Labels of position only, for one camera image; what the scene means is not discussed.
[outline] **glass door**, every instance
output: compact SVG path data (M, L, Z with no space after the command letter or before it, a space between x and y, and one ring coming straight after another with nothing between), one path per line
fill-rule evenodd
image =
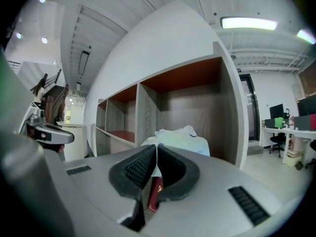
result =
M245 101L247 103L249 141L258 141L260 132L260 118L257 98L252 84L252 80L250 75L240 75L239 77L241 80Z

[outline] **stair railing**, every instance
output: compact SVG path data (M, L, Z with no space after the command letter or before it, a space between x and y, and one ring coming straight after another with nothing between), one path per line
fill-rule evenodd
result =
M52 76L50 78L47 79L48 74L44 75L44 79L45 79L45 89L49 86L51 86L53 83L56 84L59 78L59 75L61 73L61 69L58 71L58 73L55 76ZM36 85L30 89L30 91L33 91L35 89Z
M60 112L61 107L64 107L68 91L68 84L66 84L66 87L60 92L55 101L53 96L48 96L45 109L45 119L47 123L54 124L58 111Z
M8 61L11 69L14 71L14 73L17 75L20 71L21 63L14 62L14 61Z

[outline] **shelf compartment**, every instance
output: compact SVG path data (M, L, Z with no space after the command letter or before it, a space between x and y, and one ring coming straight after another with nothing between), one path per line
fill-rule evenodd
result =
M135 144L123 140L97 127L96 129L97 155L115 154L135 148Z
M107 100L99 99L95 124L97 127L101 128L102 130L105 129L106 108L107 108Z
M136 92L134 85L107 102L105 131L129 143L135 143Z
M191 125L207 140L213 157L229 159L237 144L236 102L222 58L164 72L139 84L137 144L160 129Z

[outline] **vent grille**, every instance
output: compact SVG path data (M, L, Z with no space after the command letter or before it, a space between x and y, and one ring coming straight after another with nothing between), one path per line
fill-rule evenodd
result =
M79 174L79 173L82 173L82 172L86 172L88 170L90 170L91 168L86 165L86 166L80 166L80 167L77 167L77 168L72 168L72 169L66 169L66 172L68 175L75 175L75 174Z
M269 214L242 186L233 187L228 191L255 226L269 218Z

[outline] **black vent slot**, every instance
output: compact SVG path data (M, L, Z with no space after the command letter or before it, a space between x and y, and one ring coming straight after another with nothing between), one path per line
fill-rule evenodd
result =
M269 218L269 214L242 186L233 187L228 191L255 226Z
M72 168L72 169L67 169L66 172L68 175L75 175L75 174L79 174L85 171L90 170L91 168L86 165L86 166L81 166L81 167L77 167L77 168Z
M143 189L156 166L156 159L154 158L155 151L139 157L138 160L126 166L124 170L125 176L133 182L133 184Z

